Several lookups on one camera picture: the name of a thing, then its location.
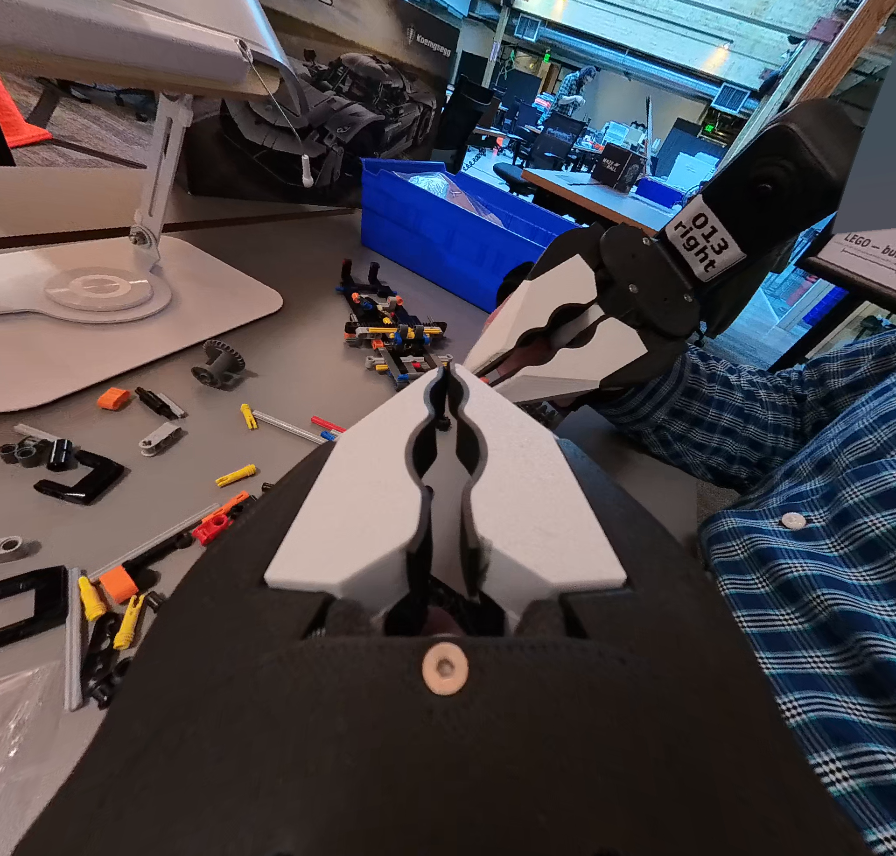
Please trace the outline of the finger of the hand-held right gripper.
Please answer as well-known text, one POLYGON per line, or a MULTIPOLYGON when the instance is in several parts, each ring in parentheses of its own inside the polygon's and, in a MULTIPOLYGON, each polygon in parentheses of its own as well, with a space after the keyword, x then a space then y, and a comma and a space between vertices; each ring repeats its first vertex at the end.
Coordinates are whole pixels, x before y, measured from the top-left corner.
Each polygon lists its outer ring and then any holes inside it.
POLYGON ((581 255, 525 279, 488 317, 465 358, 479 377, 501 377, 546 363, 599 322, 595 271, 581 255))
POLYGON ((611 374, 647 354, 641 335, 598 306, 523 336, 489 385, 507 400, 561 402, 599 388, 611 374))

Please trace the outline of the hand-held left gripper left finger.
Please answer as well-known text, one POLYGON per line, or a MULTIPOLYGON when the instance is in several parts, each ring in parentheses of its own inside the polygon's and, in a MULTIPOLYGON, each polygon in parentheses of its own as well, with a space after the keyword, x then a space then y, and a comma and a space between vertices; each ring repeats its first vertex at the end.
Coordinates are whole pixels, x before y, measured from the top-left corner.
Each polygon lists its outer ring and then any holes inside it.
POLYGON ((424 477, 448 385, 443 366, 342 434, 265 571, 270 588, 356 602, 390 635, 423 629, 433 557, 424 477))

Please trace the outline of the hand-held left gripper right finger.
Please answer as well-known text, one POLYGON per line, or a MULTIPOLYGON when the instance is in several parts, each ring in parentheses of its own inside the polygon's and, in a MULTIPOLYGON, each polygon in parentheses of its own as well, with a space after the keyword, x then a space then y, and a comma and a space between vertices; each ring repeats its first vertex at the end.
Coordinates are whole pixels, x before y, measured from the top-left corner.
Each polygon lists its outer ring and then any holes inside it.
POLYGON ((554 434, 452 366, 466 581, 516 626, 534 602, 622 589, 626 572, 554 434))

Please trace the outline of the person's right forearm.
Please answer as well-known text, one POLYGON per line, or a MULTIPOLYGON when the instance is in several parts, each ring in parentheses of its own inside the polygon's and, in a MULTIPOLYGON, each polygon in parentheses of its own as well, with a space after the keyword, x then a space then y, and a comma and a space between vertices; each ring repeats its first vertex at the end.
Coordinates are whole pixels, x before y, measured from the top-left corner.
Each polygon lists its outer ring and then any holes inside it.
POLYGON ((690 346, 659 378, 588 405, 655 458, 745 493, 892 461, 894 371, 894 330, 778 372, 690 346))

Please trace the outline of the clear bags of lego parts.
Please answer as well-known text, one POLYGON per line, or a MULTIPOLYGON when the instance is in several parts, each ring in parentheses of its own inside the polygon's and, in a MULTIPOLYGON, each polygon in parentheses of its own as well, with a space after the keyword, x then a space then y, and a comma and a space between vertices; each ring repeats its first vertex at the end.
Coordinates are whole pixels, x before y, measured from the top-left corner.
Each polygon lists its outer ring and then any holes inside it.
POLYGON ((446 173, 424 171, 419 173, 399 174, 400 178, 447 203, 470 212, 476 217, 504 228, 504 223, 476 196, 459 187, 446 173))

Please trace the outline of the long multicolour lego chassis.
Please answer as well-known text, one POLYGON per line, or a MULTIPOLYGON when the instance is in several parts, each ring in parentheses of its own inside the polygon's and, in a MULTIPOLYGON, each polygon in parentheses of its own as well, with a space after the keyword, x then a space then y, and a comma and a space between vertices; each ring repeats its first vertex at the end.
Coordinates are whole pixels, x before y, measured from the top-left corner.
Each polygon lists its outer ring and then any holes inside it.
POLYGON ((355 279, 352 268, 350 259, 343 260, 335 290, 350 310, 344 343, 365 351, 367 370, 391 380, 401 391, 454 361, 441 349, 447 324, 410 313, 397 290, 380 280, 377 262, 370 263, 365 280, 355 279))

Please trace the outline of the dark grey lego gear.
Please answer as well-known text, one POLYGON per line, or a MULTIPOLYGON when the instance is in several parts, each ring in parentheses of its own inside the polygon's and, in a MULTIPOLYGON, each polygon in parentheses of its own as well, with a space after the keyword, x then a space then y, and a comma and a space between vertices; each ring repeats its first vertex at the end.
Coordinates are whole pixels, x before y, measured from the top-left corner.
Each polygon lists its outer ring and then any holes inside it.
POLYGON ((231 390, 241 380, 245 359, 233 347, 219 339, 203 342, 205 363, 191 368, 195 380, 217 390, 231 390))

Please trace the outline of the light grey lego connector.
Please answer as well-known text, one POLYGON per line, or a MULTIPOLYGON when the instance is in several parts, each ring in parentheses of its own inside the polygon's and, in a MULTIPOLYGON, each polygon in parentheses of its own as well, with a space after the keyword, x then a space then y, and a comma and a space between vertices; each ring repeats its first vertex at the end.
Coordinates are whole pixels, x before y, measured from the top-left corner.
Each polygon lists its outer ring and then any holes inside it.
POLYGON ((139 441, 138 447, 141 455, 154 457, 164 453, 184 435, 184 432, 178 423, 164 422, 139 441))

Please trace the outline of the black grey lego pin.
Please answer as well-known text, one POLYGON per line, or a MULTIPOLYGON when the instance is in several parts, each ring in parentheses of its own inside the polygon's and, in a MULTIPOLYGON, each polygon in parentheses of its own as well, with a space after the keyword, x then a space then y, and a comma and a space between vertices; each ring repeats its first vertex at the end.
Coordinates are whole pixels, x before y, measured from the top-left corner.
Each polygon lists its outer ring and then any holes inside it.
POLYGON ((137 386, 134 389, 141 403, 148 407, 154 414, 162 416, 167 421, 179 421, 185 419, 187 412, 179 407, 175 402, 170 400, 162 393, 155 393, 143 387, 137 386))

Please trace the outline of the black angled lego piece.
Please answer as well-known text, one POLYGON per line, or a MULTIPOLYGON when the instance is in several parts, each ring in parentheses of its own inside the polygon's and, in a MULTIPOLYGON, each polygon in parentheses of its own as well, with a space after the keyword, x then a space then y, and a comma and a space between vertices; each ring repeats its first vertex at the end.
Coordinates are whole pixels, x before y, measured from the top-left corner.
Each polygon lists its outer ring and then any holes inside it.
POLYGON ((33 485, 34 491, 65 503, 91 505, 116 484, 127 470, 120 463, 85 449, 75 450, 73 459, 77 464, 90 468, 90 472, 72 486, 40 480, 33 485))

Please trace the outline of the black lego set box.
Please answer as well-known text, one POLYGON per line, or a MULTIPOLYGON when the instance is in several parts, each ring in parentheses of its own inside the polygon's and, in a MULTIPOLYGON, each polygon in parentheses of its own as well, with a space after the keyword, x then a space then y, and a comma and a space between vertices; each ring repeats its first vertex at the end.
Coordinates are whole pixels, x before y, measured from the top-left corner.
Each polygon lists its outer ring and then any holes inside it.
POLYGON ((365 158, 430 158, 454 26, 403 0, 258 2, 285 70, 260 100, 200 103, 192 195, 354 208, 365 158))

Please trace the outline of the dark grey lego connector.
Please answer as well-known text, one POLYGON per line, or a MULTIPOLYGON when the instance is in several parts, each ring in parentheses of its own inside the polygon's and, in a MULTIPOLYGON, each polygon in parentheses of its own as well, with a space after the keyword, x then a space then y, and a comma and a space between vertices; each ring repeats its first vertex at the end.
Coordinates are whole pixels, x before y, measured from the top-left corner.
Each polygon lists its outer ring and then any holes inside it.
POLYGON ((51 472, 61 472, 73 467, 74 452, 70 439, 26 436, 17 443, 3 444, 1 459, 23 468, 44 466, 51 472))

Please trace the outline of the wooden workbench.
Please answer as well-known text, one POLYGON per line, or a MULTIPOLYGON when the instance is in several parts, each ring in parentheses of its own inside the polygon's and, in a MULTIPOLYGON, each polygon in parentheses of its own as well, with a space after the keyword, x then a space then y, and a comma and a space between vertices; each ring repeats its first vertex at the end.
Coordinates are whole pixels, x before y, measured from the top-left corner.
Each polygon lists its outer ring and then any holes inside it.
POLYGON ((548 194, 616 224, 629 224, 650 236, 660 232, 675 212, 663 206, 623 193, 595 182, 588 172, 524 168, 521 177, 536 189, 536 195, 548 194))

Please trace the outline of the black cardboard box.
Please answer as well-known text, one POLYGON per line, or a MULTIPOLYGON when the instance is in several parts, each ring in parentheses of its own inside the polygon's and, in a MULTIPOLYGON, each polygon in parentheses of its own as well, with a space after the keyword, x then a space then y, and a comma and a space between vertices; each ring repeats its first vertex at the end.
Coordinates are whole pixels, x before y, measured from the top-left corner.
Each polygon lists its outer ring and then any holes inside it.
POLYGON ((644 176, 647 158, 621 145, 603 146, 590 178, 599 185, 629 194, 644 176))

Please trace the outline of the blue storage bin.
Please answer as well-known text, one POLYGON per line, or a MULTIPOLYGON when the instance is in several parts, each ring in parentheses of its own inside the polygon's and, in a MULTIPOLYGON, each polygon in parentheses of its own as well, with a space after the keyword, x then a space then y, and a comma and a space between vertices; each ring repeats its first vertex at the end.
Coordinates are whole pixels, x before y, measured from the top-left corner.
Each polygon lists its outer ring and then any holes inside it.
POLYGON ((539 259, 576 224, 442 162, 362 160, 361 237, 376 253, 485 311, 513 269, 539 259), (499 228, 409 184, 399 174, 439 171, 482 201, 499 228))

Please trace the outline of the black office chair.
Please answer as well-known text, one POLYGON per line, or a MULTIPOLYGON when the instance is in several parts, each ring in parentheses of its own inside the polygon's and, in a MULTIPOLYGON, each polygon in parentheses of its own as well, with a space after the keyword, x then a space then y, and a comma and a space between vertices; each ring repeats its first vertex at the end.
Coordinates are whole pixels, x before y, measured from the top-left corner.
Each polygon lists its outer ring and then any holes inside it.
POLYGON ((450 174, 459 173, 474 129, 496 107, 492 89, 460 75, 440 116, 431 154, 432 161, 442 162, 450 174))
POLYGON ((542 130, 513 148, 512 162, 497 162, 492 170, 516 196, 533 196, 536 187, 522 177, 524 168, 560 170, 588 126, 558 113, 551 114, 542 130))

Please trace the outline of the black framed task sign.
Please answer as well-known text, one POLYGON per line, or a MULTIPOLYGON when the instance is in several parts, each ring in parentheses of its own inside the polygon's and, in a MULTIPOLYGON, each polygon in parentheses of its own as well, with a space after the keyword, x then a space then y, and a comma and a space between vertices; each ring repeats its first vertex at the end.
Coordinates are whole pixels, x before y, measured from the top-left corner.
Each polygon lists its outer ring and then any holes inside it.
POLYGON ((804 257, 810 274, 883 306, 895 300, 895 230, 835 234, 816 256, 804 257))

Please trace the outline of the white book stand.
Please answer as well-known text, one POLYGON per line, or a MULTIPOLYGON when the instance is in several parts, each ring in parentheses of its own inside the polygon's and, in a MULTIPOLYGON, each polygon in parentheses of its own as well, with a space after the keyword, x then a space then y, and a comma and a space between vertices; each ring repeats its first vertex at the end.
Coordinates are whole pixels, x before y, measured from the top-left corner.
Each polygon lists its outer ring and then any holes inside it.
POLYGON ((151 90, 129 233, 2 254, 2 413, 33 409, 278 311, 281 295, 162 233, 193 98, 297 78, 258 0, 1 0, 2 66, 151 90))

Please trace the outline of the person's plaid shirt torso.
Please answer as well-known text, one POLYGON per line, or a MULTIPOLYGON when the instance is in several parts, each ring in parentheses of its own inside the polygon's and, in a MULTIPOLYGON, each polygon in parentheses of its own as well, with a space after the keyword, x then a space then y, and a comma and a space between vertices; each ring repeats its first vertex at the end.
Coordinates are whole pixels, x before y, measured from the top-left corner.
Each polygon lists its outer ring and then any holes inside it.
POLYGON ((874 854, 894 854, 894 456, 811 450, 705 528, 721 593, 812 772, 874 854))

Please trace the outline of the large empty clear bag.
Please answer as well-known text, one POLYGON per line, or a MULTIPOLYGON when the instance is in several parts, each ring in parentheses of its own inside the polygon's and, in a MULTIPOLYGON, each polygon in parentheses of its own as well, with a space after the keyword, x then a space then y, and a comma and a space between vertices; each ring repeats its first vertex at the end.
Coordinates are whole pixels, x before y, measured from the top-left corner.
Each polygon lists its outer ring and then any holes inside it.
POLYGON ((64 695, 60 661, 2 675, 2 807, 25 809, 64 776, 64 695))

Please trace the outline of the orange red plastic object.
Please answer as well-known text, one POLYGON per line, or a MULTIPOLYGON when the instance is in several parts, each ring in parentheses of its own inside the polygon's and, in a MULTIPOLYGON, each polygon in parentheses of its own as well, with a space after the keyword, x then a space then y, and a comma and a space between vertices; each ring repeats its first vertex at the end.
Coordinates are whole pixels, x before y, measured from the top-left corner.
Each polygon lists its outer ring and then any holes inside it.
POLYGON ((38 145, 53 139, 51 132, 26 121, 12 95, 1 82, 1 128, 10 149, 38 145))

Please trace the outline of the black lego frame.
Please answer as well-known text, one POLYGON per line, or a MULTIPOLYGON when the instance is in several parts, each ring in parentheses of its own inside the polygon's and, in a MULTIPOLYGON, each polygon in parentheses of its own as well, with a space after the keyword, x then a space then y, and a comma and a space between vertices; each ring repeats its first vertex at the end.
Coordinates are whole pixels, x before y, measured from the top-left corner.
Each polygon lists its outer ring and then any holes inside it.
POLYGON ((33 593, 34 608, 31 617, 2 626, 1 647, 62 626, 69 612, 68 584, 68 571, 64 566, 35 569, 2 580, 2 601, 23 593, 33 593))

